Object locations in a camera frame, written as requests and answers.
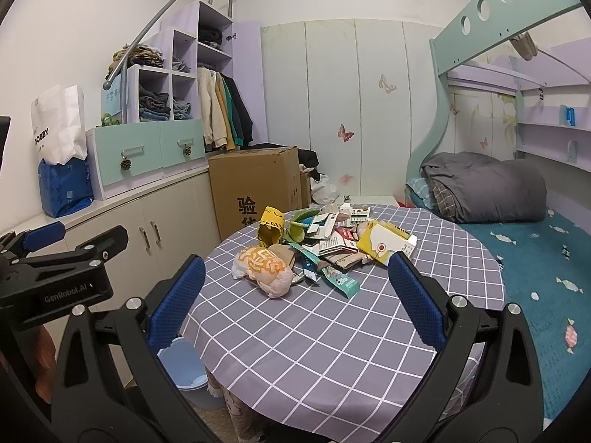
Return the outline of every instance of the plastic bag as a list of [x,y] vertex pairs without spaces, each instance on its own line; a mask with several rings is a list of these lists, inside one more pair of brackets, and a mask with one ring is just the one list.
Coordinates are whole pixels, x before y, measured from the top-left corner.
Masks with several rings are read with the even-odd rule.
[[56,85],[31,103],[31,122],[39,161],[65,165],[72,158],[85,160],[84,95],[78,85]]
[[280,298],[291,287],[294,272],[272,251],[255,246],[236,255],[232,263],[235,280],[248,277],[258,283],[270,298]]
[[339,198],[339,190],[334,186],[329,177],[326,175],[320,176],[320,181],[316,181],[313,178],[310,180],[312,199],[318,205],[327,205],[333,203]]

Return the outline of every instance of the cardboard box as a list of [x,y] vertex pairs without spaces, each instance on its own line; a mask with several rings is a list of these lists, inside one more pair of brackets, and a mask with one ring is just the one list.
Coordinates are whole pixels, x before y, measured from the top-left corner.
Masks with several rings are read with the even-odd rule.
[[309,208],[312,204],[312,193],[310,190],[310,174],[300,175],[301,179],[301,207]]
[[209,177],[222,239],[260,221],[266,207],[301,208],[296,147],[216,155],[209,158]]

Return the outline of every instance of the round table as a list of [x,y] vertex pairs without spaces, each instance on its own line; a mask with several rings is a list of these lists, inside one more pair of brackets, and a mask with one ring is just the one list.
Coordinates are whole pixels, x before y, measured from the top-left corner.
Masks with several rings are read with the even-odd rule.
[[[497,261],[459,226],[417,208],[375,205],[371,217],[415,234],[411,260],[448,293],[503,308]],[[218,382],[257,412],[337,442],[373,441],[406,403],[435,350],[420,340],[379,263],[349,271],[361,283],[351,300],[324,279],[319,286],[306,280],[279,299],[234,280],[232,261],[258,244],[256,228],[236,232],[209,255],[184,336]],[[448,409],[461,405],[481,354],[475,346]]]

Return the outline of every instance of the white plastic bag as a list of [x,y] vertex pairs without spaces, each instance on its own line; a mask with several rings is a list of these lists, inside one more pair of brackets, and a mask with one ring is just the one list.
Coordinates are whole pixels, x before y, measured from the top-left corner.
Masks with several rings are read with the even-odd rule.
[[339,198],[339,190],[330,182],[328,176],[321,175],[320,181],[311,178],[310,183],[312,199],[318,205],[327,205]]
[[31,103],[33,137],[39,161],[65,165],[71,158],[85,160],[84,95],[78,85],[56,85]]

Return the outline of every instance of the bed ladder rail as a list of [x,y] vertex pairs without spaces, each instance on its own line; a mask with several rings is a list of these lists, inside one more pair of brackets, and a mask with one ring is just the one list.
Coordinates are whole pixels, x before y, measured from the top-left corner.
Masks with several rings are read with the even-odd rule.
[[[150,20],[150,23],[144,27],[144,29],[140,32],[140,34],[135,37],[135,39],[131,42],[131,45],[125,51],[123,57],[117,63],[115,69],[111,72],[108,76],[107,80],[103,84],[103,88],[105,90],[110,90],[113,81],[121,73],[121,88],[120,88],[120,100],[121,100],[121,123],[127,123],[127,61],[129,55],[134,50],[134,48],[141,42],[142,38],[146,36],[146,34],[150,31],[150,29],[156,24],[156,22],[160,19],[160,17],[168,11],[168,9],[176,2],[177,0],[170,0],[166,5],[162,7],[162,9],[156,13],[154,18]],[[213,4],[213,0],[208,0],[208,3],[211,5]],[[228,16],[232,18],[232,7],[234,4],[234,0],[228,0]]]

